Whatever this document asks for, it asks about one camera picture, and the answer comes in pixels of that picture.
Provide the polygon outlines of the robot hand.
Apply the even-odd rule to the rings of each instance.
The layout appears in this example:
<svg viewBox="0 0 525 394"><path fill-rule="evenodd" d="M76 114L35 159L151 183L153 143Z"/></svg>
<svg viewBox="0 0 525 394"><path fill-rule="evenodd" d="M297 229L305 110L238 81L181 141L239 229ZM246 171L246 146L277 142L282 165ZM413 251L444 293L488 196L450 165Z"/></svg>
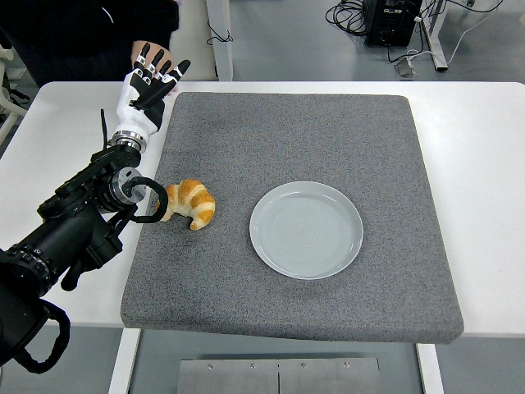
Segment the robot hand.
<svg viewBox="0 0 525 394"><path fill-rule="evenodd" d="M154 52L149 43L144 44L136 55L117 104L119 124L112 137L113 144L137 144L144 150L149 137L160 130L164 98L191 65L190 60L185 59L173 66L171 61L163 58L164 50Z"/></svg>

